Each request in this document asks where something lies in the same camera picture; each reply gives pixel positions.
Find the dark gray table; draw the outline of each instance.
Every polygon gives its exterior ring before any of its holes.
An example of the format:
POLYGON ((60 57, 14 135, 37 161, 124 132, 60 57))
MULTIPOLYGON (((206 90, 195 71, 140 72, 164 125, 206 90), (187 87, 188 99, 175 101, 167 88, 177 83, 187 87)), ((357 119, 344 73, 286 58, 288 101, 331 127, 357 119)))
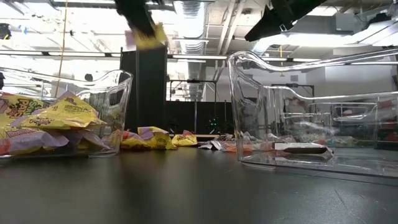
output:
POLYGON ((0 223, 398 220, 396 180, 364 177, 355 182, 318 175, 254 169, 242 166, 234 154, 190 148, 2 162, 0 223))

